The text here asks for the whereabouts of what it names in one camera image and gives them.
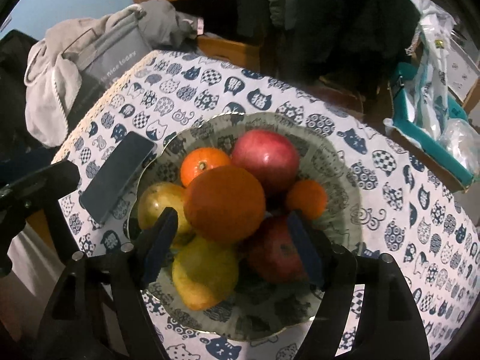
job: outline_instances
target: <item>apple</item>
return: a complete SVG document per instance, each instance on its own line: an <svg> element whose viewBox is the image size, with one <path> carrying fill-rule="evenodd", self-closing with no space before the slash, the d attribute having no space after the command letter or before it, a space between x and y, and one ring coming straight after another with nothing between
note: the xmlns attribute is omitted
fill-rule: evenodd
<svg viewBox="0 0 480 360"><path fill-rule="evenodd" d="M253 174L268 197L292 186L300 156L283 135L267 130L251 130L238 138L232 152L232 164Z"/></svg>
<svg viewBox="0 0 480 360"><path fill-rule="evenodd" d="M249 267L269 283L307 280L289 234L286 215L265 219L255 234L246 240L243 251Z"/></svg>

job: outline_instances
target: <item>screw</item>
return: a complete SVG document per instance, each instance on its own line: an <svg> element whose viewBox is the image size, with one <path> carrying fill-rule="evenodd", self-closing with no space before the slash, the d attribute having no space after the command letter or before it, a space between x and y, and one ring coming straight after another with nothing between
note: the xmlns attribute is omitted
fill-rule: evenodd
<svg viewBox="0 0 480 360"><path fill-rule="evenodd" d="M393 263L393 257L387 253L382 254L382 260L386 263Z"/></svg>
<svg viewBox="0 0 480 360"><path fill-rule="evenodd" d="M124 253L128 253L134 249L134 245L131 242L127 242L120 247L120 250Z"/></svg>
<svg viewBox="0 0 480 360"><path fill-rule="evenodd" d="M336 254L344 254L345 253L344 247L342 247L340 245L337 245L337 244L333 244L332 249L333 249L334 253L336 253Z"/></svg>
<svg viewBox="0 0 480 360"><path fill-rule="evenodd" d="M82 251L76 251L74 254L71 255L72 260L80 261L83 258Z"/></svg>

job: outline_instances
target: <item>cat pattern tablecloth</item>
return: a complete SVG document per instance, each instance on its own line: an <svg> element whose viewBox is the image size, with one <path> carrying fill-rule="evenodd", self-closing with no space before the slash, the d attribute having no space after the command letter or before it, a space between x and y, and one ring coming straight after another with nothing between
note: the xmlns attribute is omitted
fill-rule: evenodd
<svg viewBox="0 0 480 360"><path fill-rule="evenodd" d="M276 112L330 140L336 158L350 168L350 182L361 190L361 206L349 205L341 191L335 204L349 213L352 225L361 225L363 243L356 246L357 252L372 258L388 252L396 259L418 305L432 358L462 325L480 290L479 237L450 191L395 142L286 83L195 54L153 51L99 103L105 99L109 103L97 106L95 117L87 115L61 149L80 169L81 181L60 204L73 237L88 256L110 253L128 242L127 217L135 188L118 201L103 226L79 202L128 131L156 142L161 151L180 131L217 114ZM182 142L176 150L183 150ZM363 287L357 286L338 354L351 349L362 296ZM309 328L308 322L258 342L234 342L184 327L186 320L171 318L147 291L143 299L172 359L291 360ZM408 345L401 337L397 342Z"/></svg>

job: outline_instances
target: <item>yellow pear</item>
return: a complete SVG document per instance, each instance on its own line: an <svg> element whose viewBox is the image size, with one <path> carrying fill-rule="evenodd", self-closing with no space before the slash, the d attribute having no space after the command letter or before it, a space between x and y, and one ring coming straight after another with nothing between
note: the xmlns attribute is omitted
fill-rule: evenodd
<svg viewBox="0 0 480 360"><path fill-rule="evenodd" d="M185 188L180 185L161 182L148 187L138 202L138 225L142 230L150 229L165 207L172 207L178 214L178 228L172 247L178 248L188 243L194 230L183 213Z"/></svg>
<svg viewBox="0 0 480 360"><path fill-rule="evenodd" d="M198 235L178 252L172 264L173 284L193 311L209 309L227 299L238 277L236 251Z"/></svg>

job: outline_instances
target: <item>black phone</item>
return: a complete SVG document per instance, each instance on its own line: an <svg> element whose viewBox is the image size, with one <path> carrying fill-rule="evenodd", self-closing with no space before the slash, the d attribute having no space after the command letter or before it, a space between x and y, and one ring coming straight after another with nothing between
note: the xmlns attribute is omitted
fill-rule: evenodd
<svg viewBox="0 0 480 360"><path fill-rule="evenodd" d="M131 131L104 162L80 196L93 220L104 224L126 186L156 144Z"/></svg>

